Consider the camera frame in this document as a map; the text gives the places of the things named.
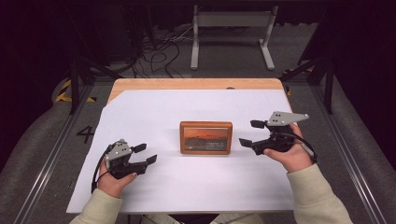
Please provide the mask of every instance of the wooden box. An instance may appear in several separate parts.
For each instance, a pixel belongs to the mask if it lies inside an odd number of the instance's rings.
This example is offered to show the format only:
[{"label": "wooden box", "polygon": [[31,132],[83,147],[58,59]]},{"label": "wooden box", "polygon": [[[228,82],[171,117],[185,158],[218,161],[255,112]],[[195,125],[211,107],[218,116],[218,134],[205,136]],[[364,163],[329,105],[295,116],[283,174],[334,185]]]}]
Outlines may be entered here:
[{"label": "wooden box", "polygon": [[233,124],[228,121],[181,121],[180,152],[193,155],[229,155]]}]

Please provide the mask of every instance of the hand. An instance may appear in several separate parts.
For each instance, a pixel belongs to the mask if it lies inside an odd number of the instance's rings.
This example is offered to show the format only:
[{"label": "hand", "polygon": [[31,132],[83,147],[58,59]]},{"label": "hand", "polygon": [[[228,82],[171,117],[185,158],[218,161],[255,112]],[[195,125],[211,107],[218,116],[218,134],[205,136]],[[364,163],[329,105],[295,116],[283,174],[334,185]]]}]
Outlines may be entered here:
[{"label": "hand", "polygon": [[100,164],[99,176],[101,177],[98,181],[98,188],[114,198],[119,198],[125,186],[136,179],[137,173],[117,179],[110,173],[107,173],[106,159],[103,159]]},{"label": "hand", "polygon": [[[297,125],[291,124],[290,127],[295,134],[303,138],[300,128]],[[303,170],[312,165],[308,153],[302,147],[302,142],[299,140],[295,140],[294,146],[287,152],[278,152],[271,148],[266,148],[263,153],[269,158],[282,163],[289,173]]]}]

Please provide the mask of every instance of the white sheet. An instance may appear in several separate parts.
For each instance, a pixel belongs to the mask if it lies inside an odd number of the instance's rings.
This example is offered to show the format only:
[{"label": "white sheet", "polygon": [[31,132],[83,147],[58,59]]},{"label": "white sheet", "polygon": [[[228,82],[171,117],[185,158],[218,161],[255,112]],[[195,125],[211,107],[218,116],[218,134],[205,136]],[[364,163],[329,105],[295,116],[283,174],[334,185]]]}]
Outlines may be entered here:
[{"label": "white sheet", "polygon": [[[91,197],[95,166],[106,147],[123,138],[130,147],[147,143],[130,162],[157,154],[144,175],[125,188],[122,213],[260,212],[292,210],[286,170],[277,161],[241,147],[239,138],[259,141],[268,130],[250,126],[274,111],[291,112],[282,90],[124,91],[100,118],[67,213],[80,213]],[[182,120],[233,123],[228,156],[180,154]]]}]

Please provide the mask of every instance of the beige sleeve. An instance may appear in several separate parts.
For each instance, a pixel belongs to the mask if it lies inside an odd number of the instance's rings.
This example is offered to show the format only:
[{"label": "beige sleeve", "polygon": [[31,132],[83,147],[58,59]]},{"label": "beige sleeve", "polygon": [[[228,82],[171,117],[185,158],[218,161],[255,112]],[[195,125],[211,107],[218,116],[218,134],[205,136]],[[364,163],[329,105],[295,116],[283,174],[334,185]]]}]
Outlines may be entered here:
[{"label": "beige sleeve", "polygon": [[344,204],[316,164],[288,174],[297,223],[352,223]]},{"label": "beige sleeve", "polygon": [[85,204],[81,214],[70,223],[115,223],[121,208],[122,200],[113,198],[103,191],[96,189],[90,200]]}]

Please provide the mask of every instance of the number 4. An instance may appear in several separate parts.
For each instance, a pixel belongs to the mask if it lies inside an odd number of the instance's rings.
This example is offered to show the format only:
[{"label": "number 4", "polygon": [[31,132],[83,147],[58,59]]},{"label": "number 4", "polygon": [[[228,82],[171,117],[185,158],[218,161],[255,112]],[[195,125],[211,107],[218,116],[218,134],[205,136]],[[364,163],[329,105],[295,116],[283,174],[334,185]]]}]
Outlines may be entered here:
[{"label": "number 4", "polygon": [[77,133],[77,135],[85,135],[84,144],[87,144],[88,139],[90,138],[90,136],[95,134],[95,133],[91,133],[91,130],[92,130],[92,127],[91,126],[87,126],[85,129],[83,129],[83,130],[81,130],[81,131],[79,131]]}]

